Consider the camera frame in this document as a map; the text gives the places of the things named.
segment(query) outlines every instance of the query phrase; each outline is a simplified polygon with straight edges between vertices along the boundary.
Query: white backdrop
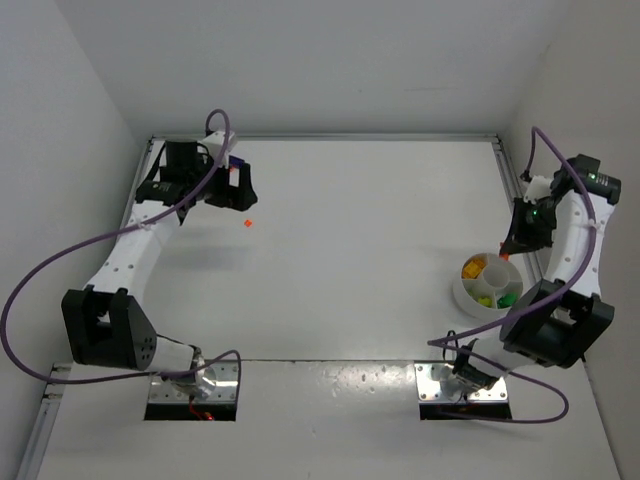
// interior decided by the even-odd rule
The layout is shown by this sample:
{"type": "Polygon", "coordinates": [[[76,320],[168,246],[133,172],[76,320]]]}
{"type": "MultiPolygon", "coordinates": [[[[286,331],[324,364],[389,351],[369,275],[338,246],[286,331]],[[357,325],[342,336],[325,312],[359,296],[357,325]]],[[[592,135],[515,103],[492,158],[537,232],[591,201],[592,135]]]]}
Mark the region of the white backdrop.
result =
{"type": "MultiPolygon", "coordinates": [[[[51,0],[0,2],[0,302],[49,255],[116,227],[141,146],[51,0]]],[[[109,245],[53,264],[10,317],[20,357],[70,360],[60,300],[109,245]]],[[[0,479],[14,478],[44,385],[0,353],[0,479]]]]}
{"type": "Polygon", "coordinates": [[[569,0],[56,0],[139,138],[496,132],[569,0]]]}
{"type": "MultiPolygon", "coordinates": [[[[600,267],[602,298],[616,307],[616,316],[589,350],[587,361],[611,446],[627,479],[638,478],[640,472],[640,419],[626,414],[635,411],[640,394],[639,19],[638,2],[575,2],[507,136],[518,169],[527,161],[529,131],[535,124],[565,155],[599,158],[602,172],[622,180],[600,267]]],[[[548,174],[558,168],[546,148],[541,146],[538,152],[534,173],[548,174]]]]}

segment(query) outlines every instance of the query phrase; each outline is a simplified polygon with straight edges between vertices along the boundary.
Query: round white container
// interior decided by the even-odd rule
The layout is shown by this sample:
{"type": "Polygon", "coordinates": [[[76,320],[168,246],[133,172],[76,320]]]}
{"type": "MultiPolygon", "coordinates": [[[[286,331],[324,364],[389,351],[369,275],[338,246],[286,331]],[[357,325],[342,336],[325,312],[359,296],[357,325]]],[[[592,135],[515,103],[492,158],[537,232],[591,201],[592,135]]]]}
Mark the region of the round white container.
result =
{"type": "Polygon", "coordinates": [[[515,293],[518,299],[522,296],[522,276],[511,262],[493,253],[479,253],[469,258],[453,280],[453,297],[458,306],[468,315],[484,321],[497,320],[504,317],[511,307],[498,308],[498,300],[509,293],[515,293]],[[485,267],[478,278],[462,278],[462,268],[471,260],[479,258],[485,267]],[[480,305],[476,298],[489,297],[491,307],[480,305]]]}

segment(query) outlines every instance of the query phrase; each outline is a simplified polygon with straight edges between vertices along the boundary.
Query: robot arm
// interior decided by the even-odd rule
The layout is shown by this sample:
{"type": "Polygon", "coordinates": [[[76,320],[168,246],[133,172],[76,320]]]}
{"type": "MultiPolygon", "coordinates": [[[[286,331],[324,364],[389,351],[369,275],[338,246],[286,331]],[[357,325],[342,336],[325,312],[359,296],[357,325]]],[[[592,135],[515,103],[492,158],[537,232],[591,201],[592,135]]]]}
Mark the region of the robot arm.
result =
{"type": "MultiPolygon", "coordinates": [[[[551,258],[544,278],[513,305],[512,311],[549,297],[568,282],[585,258],[589,229],[596,227],[594,253],[578,281],[556,301],[504,325],[499,335],[474,339],[463,347],[507,371],[528,364],[569,368],[613,320],[614,308],[600,299],[598,268],[605,228],[620,198],[621,183],[599,173],[600,161],[594,158],[579,155],[569,163],[587,187],[596,225],[589,220],[582,196],[566,171],[557,171],[552,180],[532,179],[524,198],[515,199],[511,227],[500,253],[552,247],[551,258]]],[[[467,391],[476,391],[493,386],[504,370],[461,353],[453,374],[467,391]]]]}
{"type": "MultiPolygon", "coordinates": [[[[222,132],[201,142],[166,141],[147,178],[136,191],[128,225],[178,204],[213,166],[222,132]],[[206,148],[202,153],[198,148],[206,148]],[[160,165],[162,153],[166,162],[160,165]]],[[[235,144],[232,134],[230,148],[235,144]]],[[[118,238],[102,268],[83,290],[69,290],[62,301],[73,359],[77,363],[128,370],[185,371],[200,361],[197,347],[156,333],[142,304],[144,289],[162,248],[180,228],[196,202],[244,211],[257,202],[250,165],[225,156],[202,193],[161,220],[118,238]],[[238,186],[229,184],[229,166],[239,170],[238,186]]]]}

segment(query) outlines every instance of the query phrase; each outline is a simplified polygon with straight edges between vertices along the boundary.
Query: metal bracket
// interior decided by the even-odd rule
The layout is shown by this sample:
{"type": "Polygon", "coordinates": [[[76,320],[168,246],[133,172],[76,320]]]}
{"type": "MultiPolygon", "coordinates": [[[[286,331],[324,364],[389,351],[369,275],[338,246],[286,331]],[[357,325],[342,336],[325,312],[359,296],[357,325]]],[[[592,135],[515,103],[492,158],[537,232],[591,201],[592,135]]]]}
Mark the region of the metal bracket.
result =
{"type": "Polygon", "coordinates": [[[447,413],[466,413],[472,409],[477,416],[511,418],[509,395],[504,378],[491,389],[465,393],[446,379],[452,378],[453,366],[447,362],[415,363],[416,387],[421,420],[454,419],[447,413]]]}
{"type": "MultiPolygon", "coordinates": [[[[238,366],[218,362],[206,369],[206,385],[192,400],[193,409],[210,413],[215,420],[235,421],[238,366]]],[[[189,411],[189,396],[169,379],[154,375],[150,379],[145,420],[197,420],[189,411]]]]}

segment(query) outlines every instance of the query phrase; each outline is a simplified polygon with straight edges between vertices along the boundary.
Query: purple cable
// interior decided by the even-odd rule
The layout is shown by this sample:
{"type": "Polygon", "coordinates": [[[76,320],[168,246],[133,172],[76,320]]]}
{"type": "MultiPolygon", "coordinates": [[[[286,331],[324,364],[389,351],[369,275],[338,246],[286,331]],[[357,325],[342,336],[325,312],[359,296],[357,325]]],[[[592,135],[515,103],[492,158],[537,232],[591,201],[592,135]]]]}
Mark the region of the purple cable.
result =
{"type": "MultiPolygon", "coordinates": [[[[564,158],[562,153],[560,153],[560,150],[558,150],[558,148],[553,144],[553,142],[549,139],[549,137],[542,130],[540,130],[538,127],[533,127],[531,129],[531,155],[529,157],[529,163],[527,164],[527,169],[525,171],[528,171],[528,169],[531,168],[531,164],[533,162],[533,156],[534,156],[535,147],[536,147],[536,143],[535,143],[536,134],[538,136],[540,136],[540,138],[542,139],[542,141],[544,143],[547,144],[549,149],[554,153],[554,155],[558,158],[558,160],[562,164],[562,167],[569,173],[569,175],[571,176],[573,181],[576,183],[576,186],[578,187],[578,190],[580,191],[580,194],[583,197],[583,201],[584,201],[586,209],[587,209],[587,215],[589,216],[589,220],[591,220],[591,221],[593,221],[595,223],[595,221],[596,221],[595,209],[593,208],[593,203],[591,202],[591,199],[589,198],[589,192],[587,191],[587,187],[584,185],[584,183],[582,182],[582,180],[578,176],[578,173],[575,171],[575,169],[569,164],[567,159],[564,158]]],[[[492,328],[496,328],[496,327],[499,327],[499,326],[502,326],[502,325],[508,325],[508,324],[514,323],[520,317],[522,317],[524,315],[528,315],[528,314],[530,314],[532,312],[535,312],[539,308],[542,308],[545,305],[548,305],[549,303],[555,302],[558,298],[560,298],[562,295],[564,295],[566,292],[568,292],[573,285],[576,284],[576,282],[580,279],[580,277],[585,272],[585,270],[589,267],[589,263],[591,262],[591,257],[593,256],[593,252],[594,252],[595,247],[596,247],[596,237],[597,237],[596,229],[595,228],[591,228],[589,230],[589,243],[587,245],[587,252],[585,254],[584,259],[582,260],[582,263],[580,264],[580,267],[578,268],[576,273],[573,275],[573,277],[571,277],[571,279],[565,285],[563,285],[561,288],[559,288],[557,291],[555,291],[552,295],[549,295],[548,297],[540,300],[539,302],[533,303],[533,304],[529,305],[528,307],[523,308],[522,310],[518,310],[516,312],[510,313],[509,315],[507,315],[504,318],[501,318],[499,320],[495,320],[493,322],[487,323],[486,325],[483,325],[482,327],[473,328],[471,330],[467,330],[466,332],[462,332],[462,333],[457,334],[457,335],[451,335],[451,336],[448,336],[448,337],[441,337],[441,338],[437,338],[435,340],[430,340],[430,341],[427,342],[428,345],[431,345],[431,346],[434,346],[434,347],[439,347],[439,348],[443,348],[443,349],[447,349],[447,350],[453,350],[453,351],[458,352],[458,353],[463,352],[465,354],[469,354],[472,357],[478,358],[479,360],[482,360],[483,362],[486,362],[489,365],[492,365],[493,367],[504,371],[506,374],[509,374],[509,375],[511,375],[513,377],[519,378],[521,380],[525,380],[525,381],[530,382],[530,383],[534,383],[536,385],[539,385],[541,387],[546,388],[547,390],[551,390],[552,392],[556,393],[562,399],[562,401],[564,403],[564,408],[563,408],[562,412],[559,413],[558,415],[554,416],[554,417],[542,418],[542,419],[534,419],[534,420],[500,419],[500,418],[489,418],[489,417],[481,417],[481,416],[476,416],[476,415],[455,414],[455,413],[451,413],[451,414],[447,414],[447,415],[452,416],[452,417],[456,417],[456,418],[467,419],[467,420],[483,420],[483,421],[488,421],[488,422],[519,423],[519,424],[542,424],[542,423],[557,422],[558,420],[564,418],[567,415],[567,413],[569,412],[569,399],[567,398],[567,396],[564,393],[562,393],[556,387],[554,387],[552,385],[549,385],[548,383],[542,382],[540,380],[536,380],[535,378],[528,377],[526,375],[522,375],[522,374],[515,373],[515,372],[509,372],[508,369],[506,367],[504,367],[503,365],[500,365],[499,363],[494,362],[493,360],[491,360],[491,359],[489,359],[487,357],[484,357],[482,355],[478,355],[477,353],[473,353],[472,351],[463,350],[462,348],[451,346],[451,345],[449,345],[449,342],[456,341],[456,340],[461,340],[463,338],[467,338],[467,337],[470,337],[470,336],[473,336],[473,335],[477,335],[478,333],[486,332],[487,330],[490,330],[492,328]]]]}
{"type": "MultiPolygon", "coordinates": [[[[226,114],[226,112],[224,110],[221,110],[221,109],[213,110],[209,114],[209,116],[207,117],[205,128],[206,128],[206,130],[209,130],[209,123],[211,121],[211,118],[216,114],[222,115],[222,118],[224,120],[224,140],[222,142],[222,147],[220,148],[220,151],[218,152],[218,158],[215,159],[214,162],[213,162],[214,166],[209,170],[209,172],[202,178],[200,183],[198,183],[198,185],[196,185],[196,187],[186,197],[184,197],[180,202],[178,202],[173,207],[168,208],[164,212],[156,215],[155,217],[152,217],[152,218],[150,218],[148,220],[145,220],[141,224],[135,224],[135,225],[131,225],[129,227],[121,228],[120,230],[115,230],[113,232],[103,233],[102,235],[98,235],[97,237],[90,238],[90,239],[85,240],[83,242],[80,242],[80,243],[77,243],[75,245],[72,245],[71,247],[65,248],[64,250],[61,250],[58,253],[56,253],[55,255],[52,255],[51,257],[49,257],[46,260],[44,260],[41,263],[39,263],[35,268],[33,268],[33,270],[31,270],[29,273],[27,273],[22,280],[20,280],[20,283],[18,283],[18,285],[13,289],[13,291],[9,295],[9,298],[7,299],[7,302],[5,303],[4,308],[2,309],[2,315],[0,316],[0,341],[2,341],[2,348],[4,349],[5,353],[7,354],[7,357],[9,357],[9,360],[11,360],[11,362],[13,362],[13,364],[16,367],[18,367],[20,370],[22,370],[27,375],[30,375],[33,378],[37,378],[38,380],[41,380],[43,382],[58,383],[58,384],[62,384],[62,385],[86,385],[86,384],[90,384],[90,383],[110,382],[110,381],[113,381],[113,380],[123,380],[123,379],[126,379],[126,378],[136,378],[136,377],[144,377],[144,376],[151,375],[150,372],[135,372],[135,373],[127,373],[127,374],[124,374],[124,375],[111,375],[111,376],[98,377],[98,378],[85,378],[85,379],[79,379],[79,380],[65,380],[65,379],[62,379],[62,378],[53,378],[53,377],[50,377],[49,375],[43,375],[41,373],[38,373],[35,370],[32,370],[31,368],[29,368],[27,365],[25,365],[16,356],[15,352],[11,349],[11,345],[9,345],[9,338],[8,338],[8,335],[7,335],[7,321],[8,321],[8,318],[9,318],[9,311],[10,311],[11,306],[13,305],[13,302],[15,301],[16,297],[18,296],[20,291],[24,288],[24,286],[27,283],[29,283],[29,281],[38,272],[40,272],[40,270],[42,270],[46,266],[50,265],[51,263],[55,262],[56,260],[66,256],[66,255],[68,255],[70,253],[73,253],[76,250],[80,250],[81,248],[88,247],[89,245],[93,245],[94,243],[98,243],[98,242],[101,242],[103,240],[108,240],[108,239],[111,239],[111,238],[115,238],[118,235],[123,235],[125,233],[131,233],[131,232],[141,228],[142,225],[153,224],[153,223],[155,223],[155,222],[157,222],[159,220],[162,220],[166,216],[171,215],[172,213],[174,213],[177,210],[181,209],[183,206],[188,205],[189,202],[191,202],[191,200],[193,200],[202,191],[202,189],[207,185],[209,180],[211,180],[211,177],[215,173],[216,165],[220,164],[219,160],[224,158],[224,155],[227,152],[227,149],[229,147],[229,135],[231,134],[231,122],[229,121],[229,116],[226,114]]],[[[240,354],[236,350],[229,350],[228,352],[223,353],[222,355],[216,357],[213,360],[205,362],[204,365],[202,365],[202,366],[200,366],[198,368],[195,368],[195,369],[187,370],[185,372],[161,372],[161,374],[165,375],[165,376],[169,376],[169,377],[180,377],[180,376],[184,376],[184,375],[189,375],[189,374],[191,374],[193,372],[196,372],[198,370],[202,370],[203,368],[207,368],[211,364],[219,361],[220,359],[222,359],[222,358],[224,358],[224,357],[226,357],[226,356],[228,356],[230,354],[234,354],[238,358],[238,391],[236,392],[236,405],[237,405],[238,393],[239,393],[239,389],[240,389],[240,381],[239,380],[240,380],[240,375],[241,375],[241,366],[240,366],[241,360],[240,360],[240,354]]]]}

